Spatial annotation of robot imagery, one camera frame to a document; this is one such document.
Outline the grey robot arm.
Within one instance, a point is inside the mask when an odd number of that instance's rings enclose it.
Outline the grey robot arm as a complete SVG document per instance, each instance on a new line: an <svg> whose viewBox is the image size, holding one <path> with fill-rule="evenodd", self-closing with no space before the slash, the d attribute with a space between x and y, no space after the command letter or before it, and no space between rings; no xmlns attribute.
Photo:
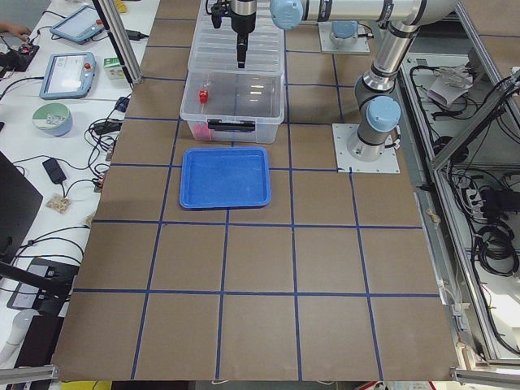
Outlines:
<svg viewBox="0 0 520 390"><path fill-rule="evenodd" d="M274 25L283 30L303 21L388 23L370 69L357 81L355 95L362 121L347 142L354 158L374 162L399 123L401 108L388 93L419 28L443 19L456 5L455 1L270 1L269 11Z"/></svg>

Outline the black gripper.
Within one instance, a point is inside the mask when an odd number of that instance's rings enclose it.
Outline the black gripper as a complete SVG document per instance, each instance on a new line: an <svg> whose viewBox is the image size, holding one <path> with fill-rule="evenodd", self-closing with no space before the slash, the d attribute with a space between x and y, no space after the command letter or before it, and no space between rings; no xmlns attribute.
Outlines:
<svg viewBox="0 0 520 390"><path fill-rule="evenodd" d="M239 15L235 12L230 13L232 29L237 34L236 58L239 68L245 67L249 34L255 29L256 14Z"/></svg>

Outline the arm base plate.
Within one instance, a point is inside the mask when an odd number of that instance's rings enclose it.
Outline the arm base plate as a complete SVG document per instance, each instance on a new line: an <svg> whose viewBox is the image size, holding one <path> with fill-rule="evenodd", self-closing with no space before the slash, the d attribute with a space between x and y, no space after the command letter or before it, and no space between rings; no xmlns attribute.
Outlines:
<svg viewBox="0 0 520 390"><path fill-rule="evenodd" d="M336 169L343 173L399 174L397 158L399 127L389 133L382 145L368 145L358 139L356 123L334 123L333 141Z"/></svg>
<svg viewBox="0 0 520 390"><path fill-rule="evenodd" d="M355 20L320 22L318 24L321 51L329 54L368 55L370 29Z"/></svg>

